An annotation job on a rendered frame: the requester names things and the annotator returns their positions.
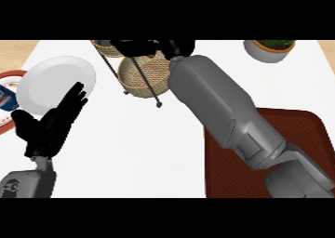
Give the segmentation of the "tiered wicker basket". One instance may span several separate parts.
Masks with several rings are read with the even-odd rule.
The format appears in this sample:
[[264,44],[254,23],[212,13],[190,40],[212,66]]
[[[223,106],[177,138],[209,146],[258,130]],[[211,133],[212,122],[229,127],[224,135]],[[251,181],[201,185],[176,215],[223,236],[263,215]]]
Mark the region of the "tiered wicker basket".
[[155,56],[127,58],[109,40],[90,41],[105,63],[124,88],[124,93],[133,97],[155,98],[156,107],[162,106],[158,96],[168,91],[168,60],[161,51]]

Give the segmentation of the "brown rectangular tray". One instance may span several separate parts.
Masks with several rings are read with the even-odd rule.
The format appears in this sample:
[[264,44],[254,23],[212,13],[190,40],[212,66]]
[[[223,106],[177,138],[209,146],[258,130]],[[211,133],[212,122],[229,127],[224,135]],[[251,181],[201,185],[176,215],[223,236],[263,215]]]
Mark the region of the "brown rectangular tray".
[[[258,108],[277,132],[305,152],[335,182],[335,152],[319,116],[308,111]],[[267,170],[249,170],[238,154],[224,150],[205,131],[207,198],[269,198]]]

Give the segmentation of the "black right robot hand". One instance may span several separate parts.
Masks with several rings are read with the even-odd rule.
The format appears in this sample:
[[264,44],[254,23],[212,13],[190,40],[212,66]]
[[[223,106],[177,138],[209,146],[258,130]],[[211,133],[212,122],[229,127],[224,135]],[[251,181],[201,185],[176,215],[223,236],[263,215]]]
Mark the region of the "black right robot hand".
[[150,40],[112,40],[111,44],[128,58],[152,56],[156,51],[161,51],[165,59],[170,60],[177,56],[187,57],[195,49],[193,40],[161,39],[158,42]]

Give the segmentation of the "red rimmed patterned plate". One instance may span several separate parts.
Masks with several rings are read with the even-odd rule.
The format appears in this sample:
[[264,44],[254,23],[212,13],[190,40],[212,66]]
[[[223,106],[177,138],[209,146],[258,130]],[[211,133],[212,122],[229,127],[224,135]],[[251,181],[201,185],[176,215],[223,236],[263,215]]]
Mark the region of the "red rimmed patterned plate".
[[[22,77],[25,75],[23,70],[15,70],[15,71],[7,71],[4,73],[0,73],[0,85],[6,87],[16,95],[16,87],[19,82],[10,80],[9,82],[1,83],[1,80],[6,79],[7,77],[15,77],[19,76]],[[15,127],[13,120],[10,118],[10,112],[4,111],[0,109],[0,135],[4,134],[7,131],[10,131]]]

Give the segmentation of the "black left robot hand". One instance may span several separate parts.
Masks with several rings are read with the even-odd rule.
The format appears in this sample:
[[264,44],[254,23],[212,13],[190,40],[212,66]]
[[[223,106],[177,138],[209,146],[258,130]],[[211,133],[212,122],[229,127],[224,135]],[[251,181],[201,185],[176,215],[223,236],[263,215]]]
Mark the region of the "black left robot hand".
[[71,125],[88,101],[84,84],[77,82],[63,96],[59,105],[37,120],[23,110],[10,114],[16,136],[28,143],[25,156],[53,157],[68,138]]

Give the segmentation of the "potted plant in white pot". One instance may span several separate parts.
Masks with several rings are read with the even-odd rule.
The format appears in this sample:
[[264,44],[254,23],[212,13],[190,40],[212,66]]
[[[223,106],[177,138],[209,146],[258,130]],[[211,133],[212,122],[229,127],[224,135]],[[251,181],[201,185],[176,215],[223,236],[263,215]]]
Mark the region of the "potted plant in white pot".
[[257,40],[243,41],[243,47],[248,55],[263,63],[280,62],[285,59],[294,46],[295,44],[291,43],[286,49],[277,50],[266,47]]

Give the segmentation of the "white round plate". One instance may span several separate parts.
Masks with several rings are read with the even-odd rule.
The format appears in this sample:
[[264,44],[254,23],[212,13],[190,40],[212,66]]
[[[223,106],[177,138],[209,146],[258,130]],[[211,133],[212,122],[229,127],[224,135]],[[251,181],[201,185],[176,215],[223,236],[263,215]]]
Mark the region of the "white round plate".
[[40,62],[25,73],[16,87],[20,108],[31,114],[44,115],[57,106],[77,82],[84,85],[88,96],[96,84],[96,72],[84,59],[62,56]]

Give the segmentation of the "blue soda can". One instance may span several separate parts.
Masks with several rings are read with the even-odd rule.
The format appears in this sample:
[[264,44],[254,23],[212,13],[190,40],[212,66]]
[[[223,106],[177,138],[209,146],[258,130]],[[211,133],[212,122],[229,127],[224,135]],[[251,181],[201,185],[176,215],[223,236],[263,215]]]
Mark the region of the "blue soda can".
[[0,109],[12,112],[19,107],[15,93],[0,85]]

